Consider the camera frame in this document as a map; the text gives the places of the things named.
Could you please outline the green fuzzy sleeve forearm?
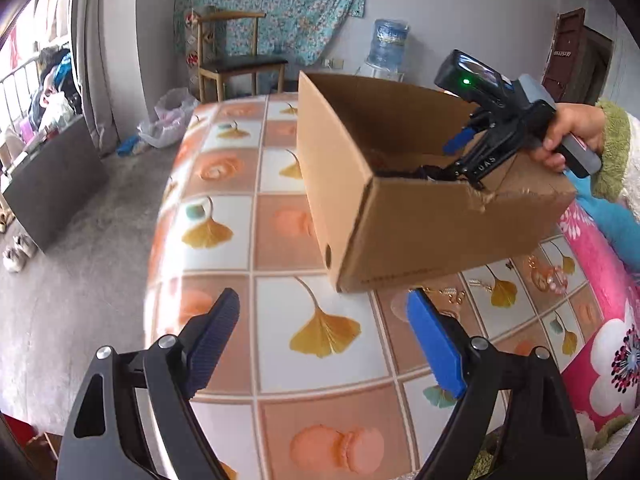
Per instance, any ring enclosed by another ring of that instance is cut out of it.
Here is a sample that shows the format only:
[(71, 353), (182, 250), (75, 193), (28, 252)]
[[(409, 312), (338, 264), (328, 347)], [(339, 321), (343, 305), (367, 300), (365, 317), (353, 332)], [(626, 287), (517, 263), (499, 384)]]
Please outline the green fuzzy sleeve forearm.
[(639, 215), (639, 119), (617, 104), (601, 100), (603, 110), (602, 167), (591, 179), (597, 198), (619, 203), (636, 217)]

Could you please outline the person's right hand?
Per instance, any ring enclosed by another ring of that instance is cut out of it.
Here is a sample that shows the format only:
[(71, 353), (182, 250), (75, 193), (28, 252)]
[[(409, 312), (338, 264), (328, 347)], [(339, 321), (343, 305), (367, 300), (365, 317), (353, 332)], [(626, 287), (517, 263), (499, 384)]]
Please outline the person's right hand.
[(554, 150), (570, 134), (577, 136), (593, 153), (601, 156), (604, 147), (605, 124), (606, 117), (600, 107), (587, 104), (559, 103), (544, 140), (538, 148), (528, 151), (529, 157), (551, 171), (564, 171), (566, 169), (565, 157), (560, 153), (555, 153)]

